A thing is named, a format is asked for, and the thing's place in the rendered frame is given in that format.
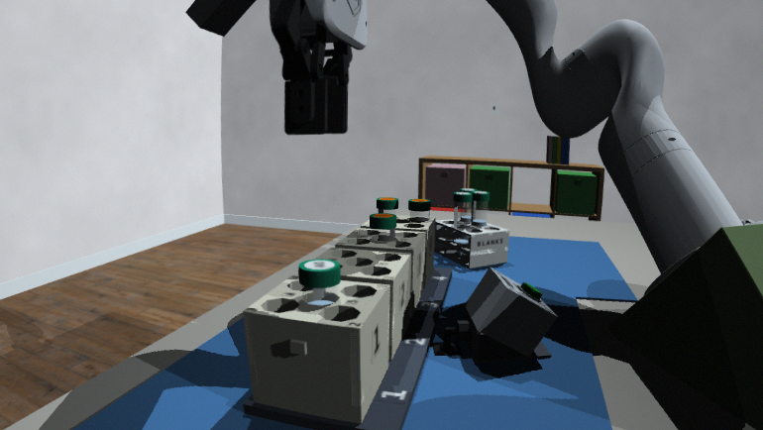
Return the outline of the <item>blue flat mat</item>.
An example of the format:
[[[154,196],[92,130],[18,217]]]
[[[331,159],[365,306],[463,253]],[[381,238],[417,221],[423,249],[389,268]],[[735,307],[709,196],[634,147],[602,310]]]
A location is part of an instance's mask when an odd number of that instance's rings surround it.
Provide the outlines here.
[[[638,300],[599,242],[509,236],[507,263],[434,267],[453,272],[402,430],[612,430],[577,299]],[[456,335],[463,355],[435,356],[489,267],[558,316],[551,358],[474,363]],[[242,318],[73,430],[314,430],[246,414],[252,394]]]

